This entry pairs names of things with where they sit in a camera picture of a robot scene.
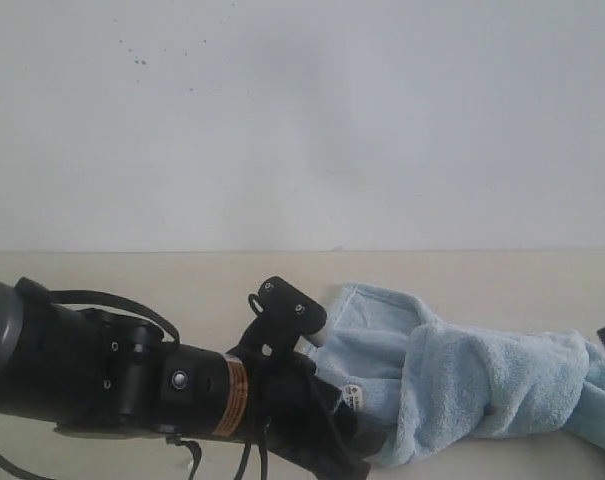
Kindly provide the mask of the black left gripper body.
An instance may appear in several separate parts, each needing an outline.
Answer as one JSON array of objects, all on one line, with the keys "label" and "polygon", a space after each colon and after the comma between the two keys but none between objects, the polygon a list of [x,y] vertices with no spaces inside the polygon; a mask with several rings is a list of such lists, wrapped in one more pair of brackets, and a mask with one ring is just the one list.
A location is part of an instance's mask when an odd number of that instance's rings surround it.
[{"label": "black left gripper body", "polygon": [[371,466],[370,422],[347,405],[340,390],[320,380],[299,354],[252,358],[249,410],[260,455],[260,477],[269,477],[270,453],[317,479],[365,479]]}]

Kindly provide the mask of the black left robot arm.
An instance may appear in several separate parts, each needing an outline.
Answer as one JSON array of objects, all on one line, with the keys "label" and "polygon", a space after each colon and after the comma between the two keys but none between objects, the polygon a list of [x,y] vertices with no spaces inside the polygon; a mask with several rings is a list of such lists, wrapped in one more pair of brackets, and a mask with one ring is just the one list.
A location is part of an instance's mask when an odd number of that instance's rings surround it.
[{"label": "black left robot arm", "polygon": [[319,479],[364,479],[380,435],[296,351],[324,308],[280,277],[248,298],[254,319],[225,353],[184,344],[154,310],[117,295],[0,282],[0,414],[69,437],[160,437],[277,455]]}]

